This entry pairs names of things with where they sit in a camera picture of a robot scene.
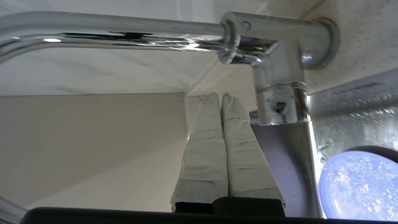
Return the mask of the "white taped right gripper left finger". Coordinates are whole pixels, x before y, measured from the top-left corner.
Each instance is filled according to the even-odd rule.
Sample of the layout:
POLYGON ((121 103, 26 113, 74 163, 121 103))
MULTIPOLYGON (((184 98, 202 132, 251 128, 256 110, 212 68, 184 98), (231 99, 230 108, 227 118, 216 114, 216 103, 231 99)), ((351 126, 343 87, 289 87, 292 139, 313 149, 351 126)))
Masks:
POLYGON ((210 212, 228 196, 226 146, 217 93, 202 96, 171 197, 174 213, 210 212))

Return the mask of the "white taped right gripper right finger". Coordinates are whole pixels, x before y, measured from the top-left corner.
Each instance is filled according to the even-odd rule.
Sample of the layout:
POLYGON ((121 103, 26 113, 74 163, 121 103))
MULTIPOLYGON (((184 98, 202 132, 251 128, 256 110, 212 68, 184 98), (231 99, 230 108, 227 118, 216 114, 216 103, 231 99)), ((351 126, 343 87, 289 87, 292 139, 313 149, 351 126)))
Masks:
POLYGON ((231 215, 285 216, 285 200, 238 97, 225 93, 221 106, 231 215))

